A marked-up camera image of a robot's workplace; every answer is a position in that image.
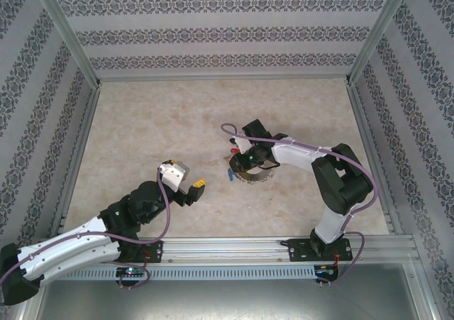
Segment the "aluminium frame post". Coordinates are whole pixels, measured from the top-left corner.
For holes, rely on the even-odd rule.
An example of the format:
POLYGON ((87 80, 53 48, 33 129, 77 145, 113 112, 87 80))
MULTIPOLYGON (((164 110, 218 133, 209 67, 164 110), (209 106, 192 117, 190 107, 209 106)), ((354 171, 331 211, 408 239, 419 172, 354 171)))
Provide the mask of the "aluminium frame post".
POLYGON ((381 40, 401 2, 402 0, 386 0, 384 3, 383 9, 381 10, 374 26, 366 38, 364 45, 360 49, 351 70, 346 76, 345 83, 348 86, 352 86, 355 82, 357 82, 363 68, 366 66, 367 61, 371 58, 372 53, 381 40))
POLYGON ((40 0, 52 22, 57 28, 60 36, 66 43, 70 52, 74 56, 79 68, 83 72, 85 78, 93 87, 98 87, 100 79, 95 72, 87 54, 85 53, 82 44, 80 43, 76 33, 70 25, 64 11, 62 10, 58 0, 40 0))

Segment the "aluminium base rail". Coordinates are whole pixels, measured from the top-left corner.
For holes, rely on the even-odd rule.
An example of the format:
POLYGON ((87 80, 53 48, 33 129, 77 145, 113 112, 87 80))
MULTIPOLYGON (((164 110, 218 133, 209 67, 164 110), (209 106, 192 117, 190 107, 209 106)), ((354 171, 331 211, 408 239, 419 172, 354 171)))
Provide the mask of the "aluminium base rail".
MULTIPOLYGON (((357 264, 412 263, 421 256, 410 235, 347 236, 357 264)), ((295 265, 281 237, 165 238, 162 265, 295 265)))

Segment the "small circuit board green light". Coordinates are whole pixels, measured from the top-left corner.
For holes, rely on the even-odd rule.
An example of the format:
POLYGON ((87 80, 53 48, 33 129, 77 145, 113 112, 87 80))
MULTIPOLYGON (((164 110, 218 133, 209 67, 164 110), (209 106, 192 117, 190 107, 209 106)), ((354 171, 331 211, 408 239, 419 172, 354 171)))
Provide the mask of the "small circuit board green light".
POLYGON ((118 267, 116 268, 117 278, 135 278, 141 279, 147 276, 147 273, 143 269, 134 267, 118 267))

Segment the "grey metal shelf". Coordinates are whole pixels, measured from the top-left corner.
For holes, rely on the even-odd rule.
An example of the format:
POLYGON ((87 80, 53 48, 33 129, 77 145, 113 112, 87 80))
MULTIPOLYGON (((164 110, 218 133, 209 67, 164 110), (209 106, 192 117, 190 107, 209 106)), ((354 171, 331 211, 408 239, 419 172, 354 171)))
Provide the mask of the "grey metal shelf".
POLYGON ((420 320, 403 286, 319 287, 304 280, 53 283, 38 320, 420 320))

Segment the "thin aluminium frame rail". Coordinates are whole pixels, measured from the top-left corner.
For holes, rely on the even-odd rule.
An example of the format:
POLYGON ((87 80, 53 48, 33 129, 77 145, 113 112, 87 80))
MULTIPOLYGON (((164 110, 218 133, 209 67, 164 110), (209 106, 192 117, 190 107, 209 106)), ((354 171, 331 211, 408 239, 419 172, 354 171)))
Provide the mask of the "thin aluminium frame rail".
POLYGON ((100 83, 119 82, 173 82, 173 81, 219 81, 219 80, 282 80, 282 79, 343 79, 347 75, 180 75, 180 76, 151 76, 151 77, 105 77, 100 83))

